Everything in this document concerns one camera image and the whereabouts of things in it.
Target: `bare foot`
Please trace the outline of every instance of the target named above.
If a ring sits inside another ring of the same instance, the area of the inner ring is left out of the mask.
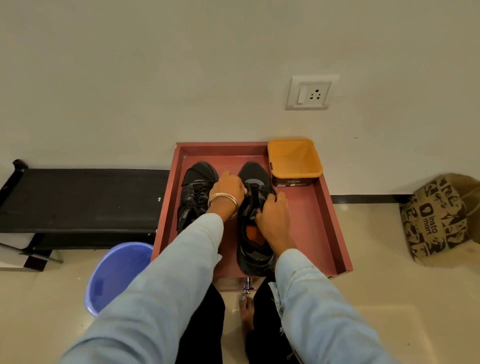
[[[253,313],[255,308],[253,306],[253,299],[242,295],[240,298],[240,321],[241,321],[241,333],[243,336],[243,342],[247,338],[247,334],[253,331]]]

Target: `blue plastic tub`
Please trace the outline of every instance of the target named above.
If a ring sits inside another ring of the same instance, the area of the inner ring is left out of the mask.
[[[108,251],[96,266],[85,291],[85,307],[94,317],[122,293],[150,263],[153,246],[130,242]]]

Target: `leg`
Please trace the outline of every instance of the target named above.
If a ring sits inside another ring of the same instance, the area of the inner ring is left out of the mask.
[[[222,363],[220,340],[224,316],[222,296],[210,284],[204,300],[193,313],[180,339],[176,363],[196,363],[202,357],[208,358],[207,362],[212,364]]]
[[[268,285],[274,281],[274,274],[266,277],[253,299],[253,331],[247,334],[245,341],[245,351],[251,364],[298,363],[283,332],[273,293]]]

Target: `shoe insole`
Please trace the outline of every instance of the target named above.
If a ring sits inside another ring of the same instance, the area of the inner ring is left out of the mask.
[[[265,244],[266,239],[264,238],[260,230],[258,230],[258,227],[253,225],[247,225],[246,228],[247,228],[247,238],[249,238],[250,240],[253,240],[260,246]]]

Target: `pink tray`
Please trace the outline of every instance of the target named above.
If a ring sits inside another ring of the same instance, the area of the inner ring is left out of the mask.
[[[268,168],[267,143],[177,143],[167,190],[158,223],[152,260],[177,236],[177,210],[183,176],[198,161],[210,163],[221,175],[238,173],[248,161]],[[276,188],[287,196],[290,206],[291,234],[297,247],[327,276],[352,271],[345,241],[336,218],[324,176],[310,186]],[[223,258],[214,271],[215,278],[245,277],[237,265],[237,220],[225,223],[220,254]]]

